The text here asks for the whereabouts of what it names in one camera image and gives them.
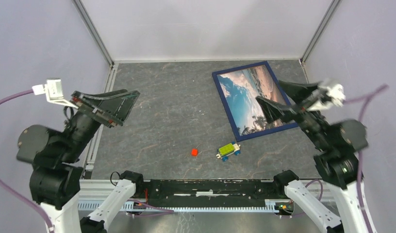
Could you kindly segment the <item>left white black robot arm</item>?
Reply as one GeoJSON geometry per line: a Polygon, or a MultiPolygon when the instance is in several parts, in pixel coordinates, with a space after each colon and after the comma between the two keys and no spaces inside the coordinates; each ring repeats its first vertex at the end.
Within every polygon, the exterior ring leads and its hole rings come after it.
{"type": "Polygon", "coordinates": [[[138,91],[126,89],[94,95],[75,91],[69,101],[62,94],[48,95],[50,102],[70,111],[64,130],[32,125],[19,136],[16,158],[33,167],[30,192],[49,218],[49,232],[105,233],[123,204],[143,195],[143,175],[124,171],[105,201],[79,217],[83,168],[75,163],[100,126],[124,124],[139,96],[138,91]]]}

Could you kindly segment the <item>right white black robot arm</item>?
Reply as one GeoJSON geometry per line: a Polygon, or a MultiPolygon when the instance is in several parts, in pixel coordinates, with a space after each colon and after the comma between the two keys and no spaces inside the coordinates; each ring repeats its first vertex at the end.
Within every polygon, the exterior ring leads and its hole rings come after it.
{"type": "Polygon", "coordinates": [[[283,105],[258,96],[266,121],[294,121],[320,151],[315,167],[327,184],[337,208],[335,215],[315,198],[291,170],[273,178],[276,197],[293,200],[323,233],[373,233],[375,226],[365,208],[364,180],[360,159],[368,146],[366,128],[358,120],[346,119],[329,124],[321,111],[341,107],[346,99],[336,82],[290,83],[280,86],[294,104],[283,105]]]}

